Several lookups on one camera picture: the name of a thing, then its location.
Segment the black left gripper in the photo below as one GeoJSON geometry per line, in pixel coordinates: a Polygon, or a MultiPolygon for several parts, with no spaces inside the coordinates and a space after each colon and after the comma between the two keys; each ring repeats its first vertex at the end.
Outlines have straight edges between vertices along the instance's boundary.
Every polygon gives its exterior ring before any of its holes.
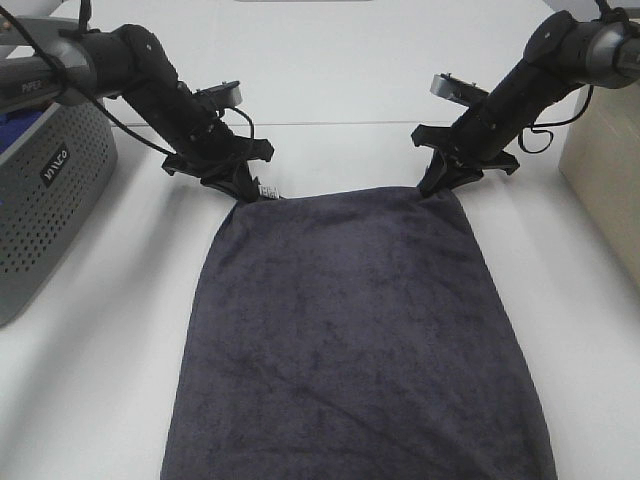
{"type": "Polygon", "coordinates": [[[238,136],[223,122],[228,110],[248,117],[238,106],[214,113],[199,104],[195,93],[188,89],[161,91],[162,117],[171,128],[164,139],[175,150],[166,157],[162,168],[170,175],[184,173],[202,178],[202,186],[236,200],[257,201],[259,182],[251,175],[247,162],[270,161],[273,146],[266,139],[257,139],[254,129],[247,137],[238,136]]]}

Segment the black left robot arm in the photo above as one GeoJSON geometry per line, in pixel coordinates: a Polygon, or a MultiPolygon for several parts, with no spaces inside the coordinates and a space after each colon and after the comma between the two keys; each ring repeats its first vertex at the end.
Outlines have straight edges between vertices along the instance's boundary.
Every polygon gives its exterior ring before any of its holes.
{"type": "Polygon", "coordinates": [[[252,160],[271,160],[266,139],[236,135],[223,121],[242,101],[239,82],[191,91],[146,28],[126,24],[112,32],[72,30],[69,22],[38,31],[10,25],[4,44],[29,45],[30,57],[1,63],[1,111],[13,112],[52,100],[75,106],[121,97],[170,146],[162,168],[199,179],[244,202],[266,196],[249,170],[252,160]]]}

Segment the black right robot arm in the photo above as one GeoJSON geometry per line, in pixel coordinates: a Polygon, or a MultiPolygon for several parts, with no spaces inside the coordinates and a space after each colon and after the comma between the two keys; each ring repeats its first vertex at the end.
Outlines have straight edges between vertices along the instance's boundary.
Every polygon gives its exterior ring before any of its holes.
{"type": "Polygon", "coordinates": [[[584,85],[619,89],[638,79],[639,25],[625,9],[607,7],[587,22],[566,10],[551,15],[490,92],[449,74],[435,76],[432,93],[466,110],[449,127],[420,125],[412,133],[415,146],[434,151],[421,194],[478,181],[489,169],[514,173],[519,163],[504,149],[546,108],[584,85]]]}

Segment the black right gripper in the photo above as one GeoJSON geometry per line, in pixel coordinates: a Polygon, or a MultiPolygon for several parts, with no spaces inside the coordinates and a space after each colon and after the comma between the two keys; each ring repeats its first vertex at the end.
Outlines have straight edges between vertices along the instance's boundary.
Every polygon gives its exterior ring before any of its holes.
{"type": "Polygon", "coordinates": [[[518,124],[494,107],[489,99],[469,107],[449,127],[418,125],[411,134],[416,147],[434,150],[431,162],[418,183],[422,196],[443,189],[453,190],[477,182],[482,170],[498,169],[511,175],[518,169],[517,159],[504,148],[518,135],[518,124]]]}

